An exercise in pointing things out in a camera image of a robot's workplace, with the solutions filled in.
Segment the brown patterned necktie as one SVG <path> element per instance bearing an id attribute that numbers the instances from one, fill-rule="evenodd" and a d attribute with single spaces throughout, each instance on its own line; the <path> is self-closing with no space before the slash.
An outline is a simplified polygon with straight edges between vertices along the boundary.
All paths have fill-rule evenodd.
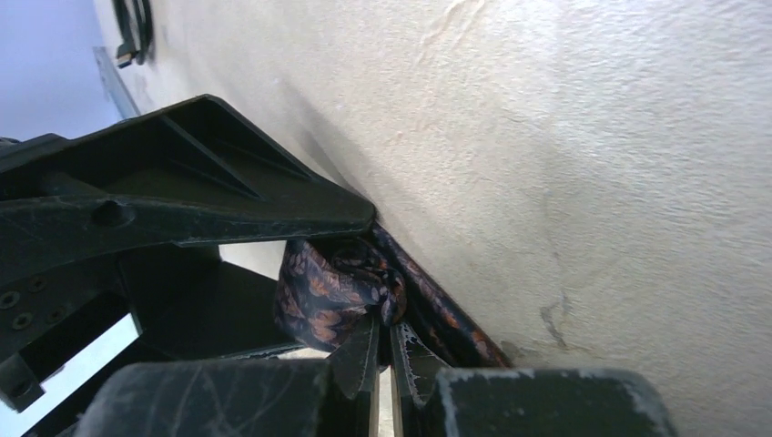
<path id="1" fill-rule="evenodd" d="M 381 225 L 357 237 L 290 240 L 279 268 L 274 320 L 290 337 L 333 352 L 371 315 L 406 322 L 446 363 L 511 368 L 512 360 Z"/>

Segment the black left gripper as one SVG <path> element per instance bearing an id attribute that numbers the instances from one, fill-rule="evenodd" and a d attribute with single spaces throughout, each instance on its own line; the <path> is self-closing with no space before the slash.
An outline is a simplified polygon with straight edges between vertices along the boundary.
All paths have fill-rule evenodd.
<path id="1" fill-rule="evenodd" d="M 105 381 L 140 362 L 265 357 L 299 343 L 273 318 L 274 279 L 223 260 L 216 247 L 163 245 L 69 263 L 1 288 L 1 399 L 13 412 L 45 397 L 44 381 L 113 328 L 138 336 L 52 411 L 20 432 L 57 436 Z"/>

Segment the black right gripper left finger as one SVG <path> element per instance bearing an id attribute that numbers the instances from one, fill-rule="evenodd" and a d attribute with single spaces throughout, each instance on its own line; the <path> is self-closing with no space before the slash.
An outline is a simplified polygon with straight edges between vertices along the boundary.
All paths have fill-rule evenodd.
<path id="1" fill-rule="evenodd" d="M 136 363 L 114 373 L 76 436 L 365 436 L 379 332 L 362 320 L 325 359 Z"/>

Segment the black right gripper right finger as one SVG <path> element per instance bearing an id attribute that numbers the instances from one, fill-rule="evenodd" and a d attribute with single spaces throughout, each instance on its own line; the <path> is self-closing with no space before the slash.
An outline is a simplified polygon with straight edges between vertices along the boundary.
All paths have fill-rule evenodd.
<path id="1" fill-rule="evenodd" d="M 676 436 L 663 399 L 618 369 L 453 368 L 391 328 L 398 436 Z"/>

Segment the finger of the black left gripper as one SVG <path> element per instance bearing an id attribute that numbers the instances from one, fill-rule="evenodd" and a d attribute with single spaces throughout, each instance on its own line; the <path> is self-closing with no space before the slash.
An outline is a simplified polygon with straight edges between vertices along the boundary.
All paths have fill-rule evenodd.
<path id="1" fill-rule="evenodd" d="M 359 235 L 367 199 L 318 175 L 223 99 L 1 149 L 1 281 L 125 250 Z"/>

